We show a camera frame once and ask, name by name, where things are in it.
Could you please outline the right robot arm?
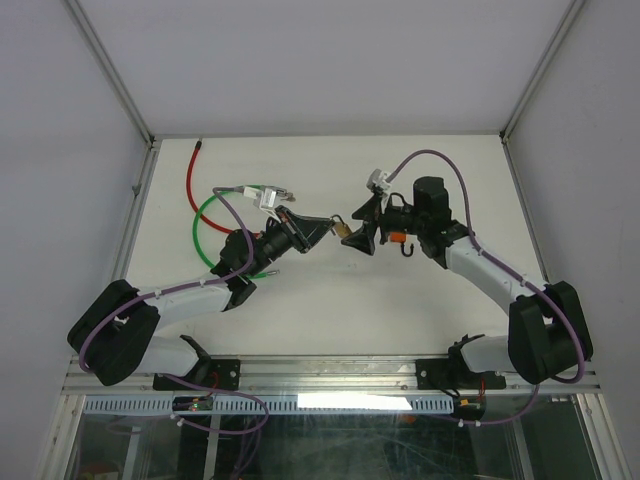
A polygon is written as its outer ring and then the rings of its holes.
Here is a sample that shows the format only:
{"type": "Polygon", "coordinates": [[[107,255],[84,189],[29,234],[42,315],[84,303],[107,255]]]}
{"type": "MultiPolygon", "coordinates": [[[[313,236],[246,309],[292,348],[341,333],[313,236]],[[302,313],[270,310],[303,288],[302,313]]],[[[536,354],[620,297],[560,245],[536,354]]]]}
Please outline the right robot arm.
{"type": "Polygon", "coordinates": [[[421,177],[413,201],[394,204],[387,173],[375,170],[371,198],[352,217],[361,227],[342,244],[367,255],[376,245],[415,237],[422,252],[443,269],[475,285],[507,315],[503,336],[464,336],[449,349],[448,378],[469,387],[484,372],[514,371],[530,384],[561,380],[584,367],[593,345],[577,291],[569,283],[528,279],[482,247],[467,226],[453,219],[443,179],[421,177]]]}

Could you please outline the orange black padlock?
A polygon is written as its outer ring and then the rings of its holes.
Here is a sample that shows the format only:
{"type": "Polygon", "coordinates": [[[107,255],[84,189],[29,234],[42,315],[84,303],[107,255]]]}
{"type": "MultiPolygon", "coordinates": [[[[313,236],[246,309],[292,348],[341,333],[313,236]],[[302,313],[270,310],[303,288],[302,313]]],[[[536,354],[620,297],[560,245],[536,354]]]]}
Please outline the orange black padlock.
{"type": "Polygon", "coordinates": [[[414,254],[414,244],[408,242],[408,236],[404,232],[391,232],[389,240],[400,246],[401,255],[410,258],[414,254]]]}

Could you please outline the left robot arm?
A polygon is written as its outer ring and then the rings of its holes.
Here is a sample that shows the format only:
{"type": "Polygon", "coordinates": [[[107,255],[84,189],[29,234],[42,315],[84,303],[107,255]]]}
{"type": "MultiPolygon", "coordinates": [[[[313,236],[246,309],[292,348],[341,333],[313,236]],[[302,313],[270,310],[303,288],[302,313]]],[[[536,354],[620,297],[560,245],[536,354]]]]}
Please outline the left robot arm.
{"type": "Polygon", "coordinates": [[[309,252],[334,225],[331,218],[278,206],[258,235],[244,227],[228,234],[219,261],[196,280],[147,293],[125,279],[111,282],[71,327],[67,342],[80,368],[104,386],[142,373],[192,389],[218,385],[211,354],[188,334],[166,338],[159,329],[241,306],[257,288],[255,276],[290,250],[309,252]]]}

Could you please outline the large brass padlock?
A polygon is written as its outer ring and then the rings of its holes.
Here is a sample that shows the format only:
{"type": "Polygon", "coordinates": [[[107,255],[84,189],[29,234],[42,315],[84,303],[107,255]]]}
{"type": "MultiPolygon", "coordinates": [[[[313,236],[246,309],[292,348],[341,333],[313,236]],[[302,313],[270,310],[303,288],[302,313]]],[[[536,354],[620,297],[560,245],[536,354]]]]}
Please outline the large brass padlock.
{"type": "Polygon", "coordinates": [[[331,219],[334,222],[333,231],[340,239],[345,239],[352,234],[351,228],[340,215],[332,215],[331,219]]]}

